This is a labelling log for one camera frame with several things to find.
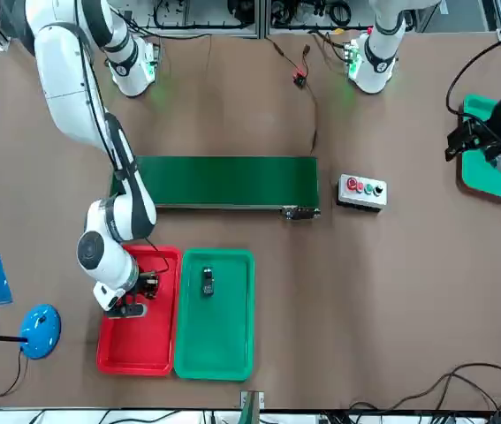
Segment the metal shelf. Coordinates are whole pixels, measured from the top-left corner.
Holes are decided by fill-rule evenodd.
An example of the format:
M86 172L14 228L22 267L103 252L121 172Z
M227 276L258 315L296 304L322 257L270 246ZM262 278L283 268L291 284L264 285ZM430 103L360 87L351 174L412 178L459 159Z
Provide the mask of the metal shelf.
M273 2L273 7L276 6L276 0ZM369 4L365 0L347 0L350 6L352 17L348 24L351 27L366 27L374 23L374 12L369 7ZM302 26L319 26L319 27L336 27L337 25L330 19L328 14L328 7L323 16L315 16L314 7L310 4L300 4L298 10L295 13L295 17L292 19L287 28L280 28L275 26L270 26L270 34L283 34L283 33L305 33L308 29L300 29Z
M259 10L259 0L255 9ZM121 12L131 13L141 27L159 34L229 34L255 37L256 24L242 26L228 11L226 0L163 0L156 2L157 22L164 28L156 27L153 0L110 0L110 4Z

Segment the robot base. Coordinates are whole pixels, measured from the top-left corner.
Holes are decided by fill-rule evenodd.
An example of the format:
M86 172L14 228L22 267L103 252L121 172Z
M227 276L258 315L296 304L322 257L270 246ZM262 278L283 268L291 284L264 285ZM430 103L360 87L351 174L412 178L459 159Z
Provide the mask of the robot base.
M161 50L151 42L139 38L135 42L139 46L139 62L131 69L131 74L121 77L117 71L111 68L112 81L117 84L120 91L126 97L134 98L142 95L152 84L156 82L157 72L162 60Z

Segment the lamp base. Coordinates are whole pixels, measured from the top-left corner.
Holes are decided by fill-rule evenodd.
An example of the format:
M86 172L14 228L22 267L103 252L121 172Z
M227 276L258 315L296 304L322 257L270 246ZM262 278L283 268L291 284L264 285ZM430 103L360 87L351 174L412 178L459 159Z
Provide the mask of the lamp base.
M20 324L20 349L31 360L39 360L56 348L62 332L62 320L52 305L38 305L28 311Z

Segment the green conveyor belt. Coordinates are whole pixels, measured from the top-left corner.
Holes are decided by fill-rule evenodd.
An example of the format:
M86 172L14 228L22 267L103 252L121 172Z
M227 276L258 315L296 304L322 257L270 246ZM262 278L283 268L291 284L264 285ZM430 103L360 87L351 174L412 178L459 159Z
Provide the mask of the green conveyor belt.
M137 156L157 207L319 207L316 158L310 156ZM118 193L113 178L110 192Z

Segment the plastic tray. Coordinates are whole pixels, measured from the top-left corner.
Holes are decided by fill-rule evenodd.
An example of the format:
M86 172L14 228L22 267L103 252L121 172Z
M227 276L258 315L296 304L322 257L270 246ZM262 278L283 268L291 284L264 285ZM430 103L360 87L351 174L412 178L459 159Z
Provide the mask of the plastic tray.
M107 374L168 375L173 366L181 252L170 246L127 245L141 271L164 269L165 257L170 270L160 274L156 297L137 301L148 307L140 318L102 318L97 346L97 367Z
M203 294L205 267L214 293ZM244 381L254 361L254 257L191 249L183 258L174 368L181 378Z

